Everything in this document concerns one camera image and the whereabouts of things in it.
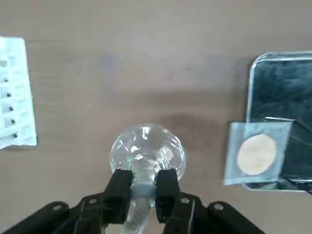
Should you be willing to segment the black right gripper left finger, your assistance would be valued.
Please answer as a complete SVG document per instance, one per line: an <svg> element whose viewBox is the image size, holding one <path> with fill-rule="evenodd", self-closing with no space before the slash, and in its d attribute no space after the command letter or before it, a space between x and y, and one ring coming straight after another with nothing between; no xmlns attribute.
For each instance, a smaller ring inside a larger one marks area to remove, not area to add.
<svg viewBox="0 0 312 234"><path fill-rule="evenodd" d="M7 234L103 234L109 224L123 224L130 207L133 173L116 169L102 193L69 207L51 202L5 231Z"/></svg>

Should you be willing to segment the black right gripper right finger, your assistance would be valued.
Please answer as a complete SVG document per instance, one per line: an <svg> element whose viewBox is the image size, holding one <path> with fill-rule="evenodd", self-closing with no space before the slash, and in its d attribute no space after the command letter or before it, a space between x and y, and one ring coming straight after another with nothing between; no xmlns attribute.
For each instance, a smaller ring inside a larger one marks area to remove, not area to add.
<svg viewBox="0 0 312 234"><path fill-rule="evenodd" d="M155 208L164 234L262 234L255 224L223 201L204 206L199 197L180 191L176 171L156 177Z"/></svg>

